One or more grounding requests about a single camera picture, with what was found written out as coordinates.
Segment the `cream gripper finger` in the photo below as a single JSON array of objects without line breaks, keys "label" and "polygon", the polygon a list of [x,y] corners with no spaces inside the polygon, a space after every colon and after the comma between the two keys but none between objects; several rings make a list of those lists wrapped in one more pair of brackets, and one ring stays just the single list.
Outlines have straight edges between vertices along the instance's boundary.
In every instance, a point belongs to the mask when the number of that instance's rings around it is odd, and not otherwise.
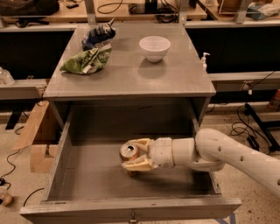
[{"label": "cream gripper finger", "polygon": [[146,155],[122,163],[122,167],[131,172],[148,172],[154,169],[153,161]]},{"label": "cream gripper finger", "polygon": [[128,145],[133,145],[140,151],[144,151],[146,153],[150,151],[150,147],[153,143],[154,140],[150,138],[132,139],[127,142]]}]

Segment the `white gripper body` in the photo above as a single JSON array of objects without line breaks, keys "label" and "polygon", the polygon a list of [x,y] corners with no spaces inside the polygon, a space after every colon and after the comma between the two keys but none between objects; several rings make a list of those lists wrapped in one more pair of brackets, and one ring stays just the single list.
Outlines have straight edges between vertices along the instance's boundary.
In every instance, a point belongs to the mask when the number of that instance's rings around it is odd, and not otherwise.
[{"label": "white gripper body", "polygon": [[173,168],[172,139],[167,137],[155,140],[150,146],[149,158],[153,168]]}]

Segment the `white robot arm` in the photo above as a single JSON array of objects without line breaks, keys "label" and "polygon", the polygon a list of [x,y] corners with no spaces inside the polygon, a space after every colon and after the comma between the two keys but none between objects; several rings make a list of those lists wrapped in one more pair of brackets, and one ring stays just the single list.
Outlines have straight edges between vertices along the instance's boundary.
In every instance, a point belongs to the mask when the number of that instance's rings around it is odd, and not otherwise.
[{"label": "white robot arm", "polygon": [[199,172],[217,172],[231,165],[277,197],[280,196],[280,160],[238,143],[216,129],[201,129],[194,137],[133,139],[119,150],[128,172],[186,166]]}]

